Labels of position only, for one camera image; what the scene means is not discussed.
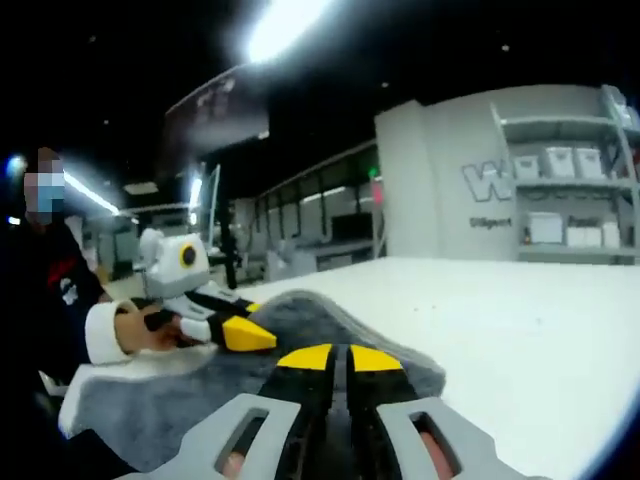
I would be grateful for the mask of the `person's left hand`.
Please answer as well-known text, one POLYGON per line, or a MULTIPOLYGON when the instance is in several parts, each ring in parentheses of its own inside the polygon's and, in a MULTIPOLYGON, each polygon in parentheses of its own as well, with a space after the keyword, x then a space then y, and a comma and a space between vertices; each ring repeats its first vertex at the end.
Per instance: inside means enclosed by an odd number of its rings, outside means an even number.
POLYGON ((177 315, 154 332, 147 329, 145 318, 160 310, 158 304, 149 304, 138 310, 129 307, 117 309, 114 319, 116 340, 125 354, 137 354, 143 350, 169 351, 190 342, 180 329, 181 318, 177 315))

